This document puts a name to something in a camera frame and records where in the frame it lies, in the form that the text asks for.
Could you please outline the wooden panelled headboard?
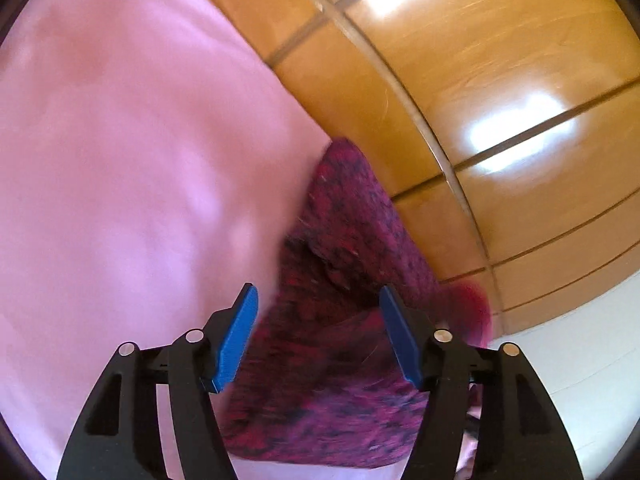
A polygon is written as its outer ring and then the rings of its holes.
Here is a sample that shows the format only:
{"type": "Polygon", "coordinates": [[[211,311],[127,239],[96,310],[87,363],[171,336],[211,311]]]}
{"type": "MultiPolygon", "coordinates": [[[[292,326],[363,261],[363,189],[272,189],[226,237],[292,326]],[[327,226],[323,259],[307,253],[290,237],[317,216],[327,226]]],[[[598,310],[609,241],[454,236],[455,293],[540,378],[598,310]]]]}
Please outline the wooden panelled headboard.
{"type": "Polygon", "coordinates": [[[500,333],[639,267],[639,34],[617,0],[213,0],[352,139],[500,333]]]}

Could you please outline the dark red patterned sweater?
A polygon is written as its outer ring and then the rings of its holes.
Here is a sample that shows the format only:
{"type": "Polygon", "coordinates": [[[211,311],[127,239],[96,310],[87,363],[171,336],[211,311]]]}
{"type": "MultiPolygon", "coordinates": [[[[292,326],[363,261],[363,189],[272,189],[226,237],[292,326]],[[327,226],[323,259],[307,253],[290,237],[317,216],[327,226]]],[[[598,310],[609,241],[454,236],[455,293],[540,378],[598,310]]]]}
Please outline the dark red patterned sweater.
{"type": "Polygon", "coordinates": [[[336,140],[284,239],[276,300],[236,374],[221,430],[229,453],[363,469],[410,453],[427,397],[390,346],[385,286],[467,344],[488,343],[485,295],[437,281],[360,149],[336,140]]]}

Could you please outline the pink bed sheet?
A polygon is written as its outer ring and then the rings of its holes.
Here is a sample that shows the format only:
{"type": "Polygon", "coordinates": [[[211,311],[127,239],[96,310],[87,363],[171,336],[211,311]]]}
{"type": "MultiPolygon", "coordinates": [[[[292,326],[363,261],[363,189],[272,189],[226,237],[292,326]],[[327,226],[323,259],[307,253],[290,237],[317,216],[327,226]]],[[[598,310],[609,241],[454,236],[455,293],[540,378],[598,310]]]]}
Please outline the pink bed sheet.
{"type": "Polygon", "coordinates": [[[265,64],[309,0],[30,0],[1,48],[1,413],[58,473],[96,378],[269,302],[329,142],[265,64]]]}

